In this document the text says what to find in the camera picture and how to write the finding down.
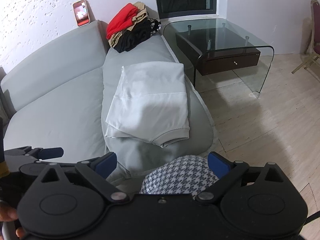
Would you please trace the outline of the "person's left hand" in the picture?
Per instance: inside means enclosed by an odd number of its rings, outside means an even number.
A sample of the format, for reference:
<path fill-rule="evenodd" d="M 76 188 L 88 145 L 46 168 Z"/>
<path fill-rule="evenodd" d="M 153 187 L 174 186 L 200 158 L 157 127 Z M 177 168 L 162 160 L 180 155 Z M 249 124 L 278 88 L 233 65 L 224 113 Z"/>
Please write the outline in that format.
<path fill-rule="evenodd" d="M 12 222 L 18 219 L 17 211 L 7 203 L 1 201 L 1 222 Z M 16 236 L 22 239 L 25 235 L 23 228 L 16 229 Z"/>

